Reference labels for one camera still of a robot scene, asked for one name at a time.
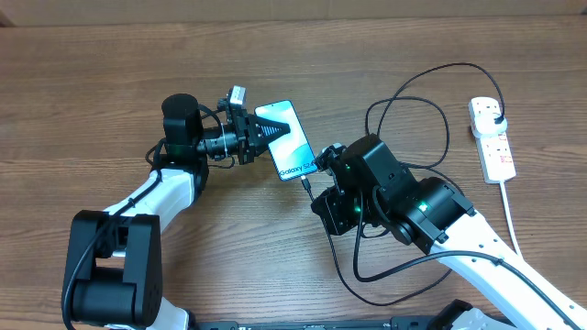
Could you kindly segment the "blue Samsung Galaxy smartphone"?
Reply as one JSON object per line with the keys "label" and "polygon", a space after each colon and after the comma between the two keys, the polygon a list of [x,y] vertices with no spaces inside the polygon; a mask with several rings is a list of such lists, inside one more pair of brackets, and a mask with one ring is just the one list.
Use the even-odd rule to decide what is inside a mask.
{"label": "blue Samsung Galaxy smartphone", "polygon": [[289,181],[317,171],[314,152],[290,100],[258,106],[254,113],[261,118],[289,125],[289,133],[269,144],[271,157],[281,181]]}

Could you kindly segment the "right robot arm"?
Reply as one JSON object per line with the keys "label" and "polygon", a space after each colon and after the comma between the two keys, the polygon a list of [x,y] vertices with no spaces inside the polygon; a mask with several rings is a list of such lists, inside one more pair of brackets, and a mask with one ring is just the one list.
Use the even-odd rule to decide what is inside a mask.
{"label": "right robot arm", "polygon": [[583,329],[586,311],[509,248],[472,202],[438,178],[417,180],[376,135],[316,157],[334,181],[311,204],[327,232],[382,226],[423,257],[358,281],[373,282],[429,260],[457,272],[519,329]]}

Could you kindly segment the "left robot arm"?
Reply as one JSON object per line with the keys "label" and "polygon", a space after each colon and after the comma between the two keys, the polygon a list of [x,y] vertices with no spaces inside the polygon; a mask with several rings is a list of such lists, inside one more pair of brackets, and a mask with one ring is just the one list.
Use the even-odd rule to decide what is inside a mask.
{"label": "left robot arm", "polygon": [[67,328],[195,329],[194,314],[163,296],[161,233],[201,196],[209,160],[251,163],[288,124],[247,112],[231,89],[216,110],[188,93],[161,104],[165,136],[146,154],[150,175],[125,200],[72,220],[61,294]]}

